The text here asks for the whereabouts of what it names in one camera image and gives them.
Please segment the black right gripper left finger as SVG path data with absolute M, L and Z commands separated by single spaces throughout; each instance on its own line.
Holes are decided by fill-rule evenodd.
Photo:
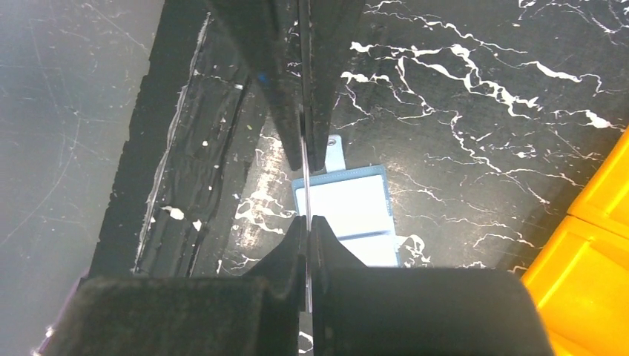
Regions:
M 307 235 L 293 219 L 239 277 L 93 278 L 70 301 L 45 355 L 296 355 Z

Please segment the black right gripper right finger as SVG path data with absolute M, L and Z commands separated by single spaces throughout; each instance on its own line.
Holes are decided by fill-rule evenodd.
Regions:
M 520 279 L 491 268 L 368 267 L 323 217 L 310 233 L 316 355 L 551 355 Z

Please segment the blue card holder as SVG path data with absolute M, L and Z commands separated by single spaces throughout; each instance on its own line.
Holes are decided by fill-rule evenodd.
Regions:
M 385 167 L 346 168 L 341 136 L 331 135 L 324 169 L 309 178 L 312 214 L 365 265 L 401 266 Z

